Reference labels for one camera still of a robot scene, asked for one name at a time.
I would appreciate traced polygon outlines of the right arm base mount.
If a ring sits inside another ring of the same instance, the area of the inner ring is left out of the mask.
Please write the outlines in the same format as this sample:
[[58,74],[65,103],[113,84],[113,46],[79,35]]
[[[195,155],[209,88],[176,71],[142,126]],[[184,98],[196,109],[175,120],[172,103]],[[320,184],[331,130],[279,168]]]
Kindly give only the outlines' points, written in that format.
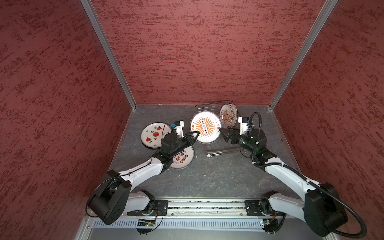
[[246,200],[245,209],[248,217],[263,216],[260,206],[260,200]]

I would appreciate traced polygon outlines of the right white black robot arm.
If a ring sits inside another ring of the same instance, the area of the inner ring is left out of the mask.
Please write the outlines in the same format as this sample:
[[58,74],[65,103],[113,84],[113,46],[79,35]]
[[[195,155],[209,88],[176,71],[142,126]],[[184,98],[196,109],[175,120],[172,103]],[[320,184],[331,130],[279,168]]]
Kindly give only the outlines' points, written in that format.
[[343,205],[330,196],[337,193],[332,185],[312,181],[285,164],[268,150],[266,140],[257,141],[255,136],[241,135],[232,129],[220,129],[220,133],[226,142],[250,151],[255,167],[276,177],[298,195],[297,199],[277,191],[262,195],[259,210],[265,216],[275,212],[291,215],[307,223],[310,229],[321,237],[348,222]]

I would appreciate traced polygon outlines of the white watermelon pattern plate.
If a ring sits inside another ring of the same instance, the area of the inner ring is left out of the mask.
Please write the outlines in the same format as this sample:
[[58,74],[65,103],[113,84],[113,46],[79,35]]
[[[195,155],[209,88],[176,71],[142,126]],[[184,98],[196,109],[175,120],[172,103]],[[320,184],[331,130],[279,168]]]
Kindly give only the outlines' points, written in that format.
[[153,123],[145,127],[141,133],[142,144],[149,149],[159,149],[165,135],[172,133],[171,126],[166,123]]

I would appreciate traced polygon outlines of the brown patterned plate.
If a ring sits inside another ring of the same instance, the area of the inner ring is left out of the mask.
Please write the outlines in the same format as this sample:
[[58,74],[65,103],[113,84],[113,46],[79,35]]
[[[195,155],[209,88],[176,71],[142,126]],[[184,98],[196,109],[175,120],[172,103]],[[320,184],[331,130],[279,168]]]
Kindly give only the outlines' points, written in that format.
[[219,117],[212,112],[195,114],[190,122],[191,132],[200,132],[197,141],[202,144],[211,144],[220,137],[222,127]]

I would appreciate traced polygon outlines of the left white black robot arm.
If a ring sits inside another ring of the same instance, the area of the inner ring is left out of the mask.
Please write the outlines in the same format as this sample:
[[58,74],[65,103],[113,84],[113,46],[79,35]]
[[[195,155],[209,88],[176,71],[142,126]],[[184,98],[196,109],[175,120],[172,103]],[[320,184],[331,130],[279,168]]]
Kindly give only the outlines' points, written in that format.
[[173,157],[191,147],[199,135],[198,131],[188,132],[182,138],[176,133],[166,134],[162,146],[145,163],[119,173],[108,171],[89,197],[85,210],[92,210],[106,225],[115,222],[123,213],[151,211],[155,198],[147,191],[131,191],[166,171],[174,162]]

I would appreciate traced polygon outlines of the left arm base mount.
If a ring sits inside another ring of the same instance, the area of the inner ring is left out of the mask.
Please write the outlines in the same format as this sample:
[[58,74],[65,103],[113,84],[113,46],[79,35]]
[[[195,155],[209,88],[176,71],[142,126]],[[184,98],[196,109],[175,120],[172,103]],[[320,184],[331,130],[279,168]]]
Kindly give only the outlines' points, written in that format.
[[166,216],[168,212],[169,201],[168,200],[154,200],[154,205],[150,210],[135,210],[131,212],[125,212],[127,216],[150,216],[154,217],[157,214],[160,216]]

